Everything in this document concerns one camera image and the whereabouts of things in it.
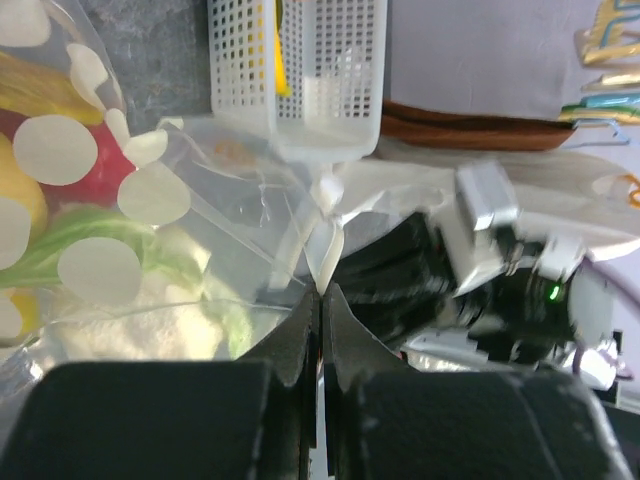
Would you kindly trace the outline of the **small yellow banana bunch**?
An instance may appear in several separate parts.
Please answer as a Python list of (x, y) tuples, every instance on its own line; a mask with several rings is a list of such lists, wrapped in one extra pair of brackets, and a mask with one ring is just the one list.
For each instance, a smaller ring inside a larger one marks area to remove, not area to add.
[(99, 125), (102, 112), (77, 92), (69, 77), (50, 67), (1, 53), (1, 108), (27, 117), (64, 115)]

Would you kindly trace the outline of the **red apple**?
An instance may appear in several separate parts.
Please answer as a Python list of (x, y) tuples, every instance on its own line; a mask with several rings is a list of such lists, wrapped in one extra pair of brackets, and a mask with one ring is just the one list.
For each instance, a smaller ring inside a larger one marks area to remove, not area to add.
[(135, 171), (104, 122), (3, 110), (1, 133), (17, 168), (59, 202), (110, 207), (122, 181)]

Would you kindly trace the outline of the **white cauliflower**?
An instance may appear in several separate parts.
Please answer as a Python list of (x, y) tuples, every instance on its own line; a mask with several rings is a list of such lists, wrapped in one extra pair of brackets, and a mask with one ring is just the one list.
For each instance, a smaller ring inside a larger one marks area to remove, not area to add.
[(63, 360), (237, 359), (254, 343), (251, 308), (176, 225), (100, 207), (54, 216), (1, 290), (35, 315), (9, 340)]

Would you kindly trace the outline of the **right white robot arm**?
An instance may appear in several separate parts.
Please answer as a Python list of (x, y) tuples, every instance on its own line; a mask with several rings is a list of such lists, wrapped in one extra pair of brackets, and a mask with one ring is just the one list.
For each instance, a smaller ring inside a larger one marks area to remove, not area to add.
[(416, 212), (340, 260), (354, 316), (422, 370), (550, 369), (607, 390), (633, 378), (611, 325), (623, 289), (570, 237)]

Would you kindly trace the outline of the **clear polka dot zip bag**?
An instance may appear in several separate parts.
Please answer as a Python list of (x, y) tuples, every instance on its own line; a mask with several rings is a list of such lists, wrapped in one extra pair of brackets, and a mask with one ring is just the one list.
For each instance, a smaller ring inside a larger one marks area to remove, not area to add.
[[(135, 167), (110, 207), (59, 202), (39, 184), (49, 210), (45, 231), (55, 215), (78, 205), (113, 210), (150, 226), (180, 227), (212, 254), (212, 267), (249, 304), (253, 345), (285, 317), (307, 285), (327, 286), (347, 252), (347, 224), (365, 212), (336, 213), (344, 193), (337, 173), (364, 157), (286, 161), (266, 139), (228, 124), (212, 108), (205, 115), (165, 117), (134, 134), (111, 62), (75, 1), (3, 2), (2, 52), (69, 77), (102, 112), (102, 122)], [(31, 244), (30, 230), (28, 210), (1, 195), (1, 266), (20, 258)], [(43, 350), (32, 352), (9, 340), (34, 317), (1, 290), (1, 356), (41, 375), (68, 360), (54, 362)]]

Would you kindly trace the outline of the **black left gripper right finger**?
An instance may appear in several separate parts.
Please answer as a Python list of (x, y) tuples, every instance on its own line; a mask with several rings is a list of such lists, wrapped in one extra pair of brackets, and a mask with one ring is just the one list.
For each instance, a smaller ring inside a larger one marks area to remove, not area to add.
[(328, 470), (338, 479), (629, 479), (599, 399), (549, 371), (421, 372), (322, 302)]

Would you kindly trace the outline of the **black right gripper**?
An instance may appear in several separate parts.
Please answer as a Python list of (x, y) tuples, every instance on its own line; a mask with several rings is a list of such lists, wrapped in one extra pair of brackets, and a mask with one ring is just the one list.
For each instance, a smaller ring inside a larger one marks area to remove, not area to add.
[(354, 316), (387, 345), (434, 321), (458, 287), (442, 236), (422, 212), (341, 259), (334, 281)]

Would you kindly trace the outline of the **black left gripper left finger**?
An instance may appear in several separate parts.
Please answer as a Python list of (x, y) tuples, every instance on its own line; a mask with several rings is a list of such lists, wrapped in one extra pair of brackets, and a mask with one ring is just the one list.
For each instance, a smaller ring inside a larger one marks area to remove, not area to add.
[(73, 362), (23, 397), (5, 479), (305, 479), (319, 296), (235, 361)]

